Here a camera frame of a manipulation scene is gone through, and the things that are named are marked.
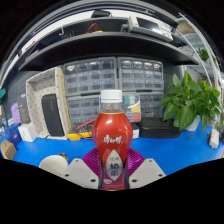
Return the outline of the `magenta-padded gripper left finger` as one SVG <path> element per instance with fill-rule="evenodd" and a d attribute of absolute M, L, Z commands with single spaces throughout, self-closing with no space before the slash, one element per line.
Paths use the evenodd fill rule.
<path fill-rule="evenodd" d="M 92 149 L 82 159 L 73 159 L 63 177 L 81 187 L 98 189 L 101 184 L 101 161 L 97 150 Z"/>

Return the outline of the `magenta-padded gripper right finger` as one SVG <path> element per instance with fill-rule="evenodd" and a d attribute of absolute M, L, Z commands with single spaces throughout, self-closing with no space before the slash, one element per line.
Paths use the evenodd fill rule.
<path fill-rule="evenodd" d="M 166 176 L 154 159 L 145 159 L 133 148 L 128 152 L 126 173 L 130 189 L 141 188 Z"/>

